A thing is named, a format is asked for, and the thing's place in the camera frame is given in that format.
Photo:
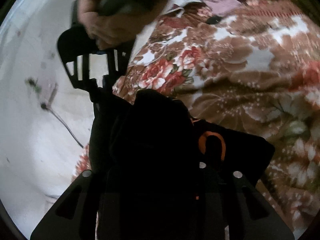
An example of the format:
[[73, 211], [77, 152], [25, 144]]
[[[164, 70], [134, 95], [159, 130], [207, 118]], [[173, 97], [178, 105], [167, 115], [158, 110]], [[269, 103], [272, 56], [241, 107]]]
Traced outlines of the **person's right hand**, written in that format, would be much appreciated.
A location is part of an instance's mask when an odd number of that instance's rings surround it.
[[96, 0], [80, 0], [78, 20], [85, 27], [88, 36], [96, 40], [101, 50], [135, 39], [163, 10], [163, 4], [158, 3], [151, 11], [138, 15], [100, 16], [95, 10], [96, 7]]

